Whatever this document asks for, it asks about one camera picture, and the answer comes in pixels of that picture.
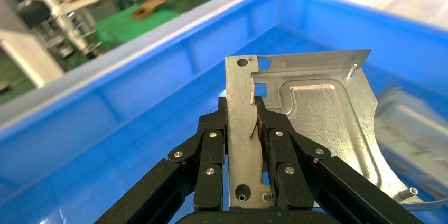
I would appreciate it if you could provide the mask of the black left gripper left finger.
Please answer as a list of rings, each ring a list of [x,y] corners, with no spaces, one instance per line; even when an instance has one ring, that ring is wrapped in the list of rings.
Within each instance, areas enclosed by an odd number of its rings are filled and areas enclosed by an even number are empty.
[[[169,223],[185,198],[194,194],[194,210],[222,211],[226,153],[227,102],[199,118],[196,133],[172,149],[97,223]]]

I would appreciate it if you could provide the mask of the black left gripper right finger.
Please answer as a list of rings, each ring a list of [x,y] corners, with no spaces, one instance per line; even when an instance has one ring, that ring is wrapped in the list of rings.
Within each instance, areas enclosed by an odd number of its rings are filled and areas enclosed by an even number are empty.
[[[419,219],[338,156],[299,134],[285,114],[255,98],[258,133],[276,204],[311,223],[419,223]]]

